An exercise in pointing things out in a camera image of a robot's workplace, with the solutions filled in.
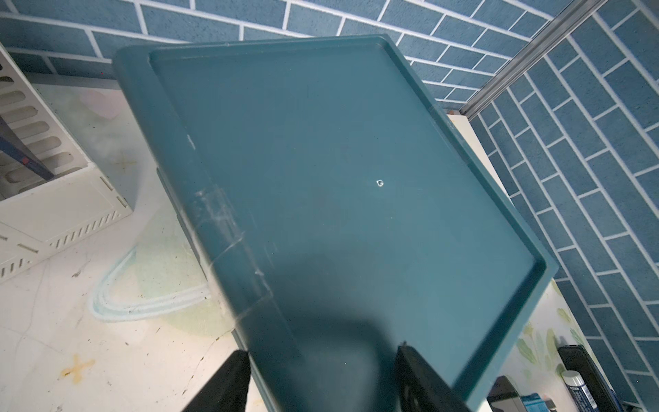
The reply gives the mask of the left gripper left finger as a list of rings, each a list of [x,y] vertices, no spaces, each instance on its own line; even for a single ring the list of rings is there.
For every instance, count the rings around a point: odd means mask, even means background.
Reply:
[[[245,412],[251,377],[249,353],[235,350],[183,412]]]

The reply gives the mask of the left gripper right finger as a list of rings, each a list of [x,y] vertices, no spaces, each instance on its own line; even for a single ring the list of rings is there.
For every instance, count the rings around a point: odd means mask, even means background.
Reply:
[[[406,343],[397,349],[395,376],[402,412],[470,411],[420,353]]]

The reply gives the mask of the teal plastic drawer cabinet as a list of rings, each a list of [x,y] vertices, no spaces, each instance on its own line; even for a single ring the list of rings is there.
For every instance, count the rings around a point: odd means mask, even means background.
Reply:
[[[113,70],[190,243],[211,186],[247,231],[272,298],[235,336],[270,410],[400,410],[403,343],[481,406],[557,264],[389,37],[128,46]]]

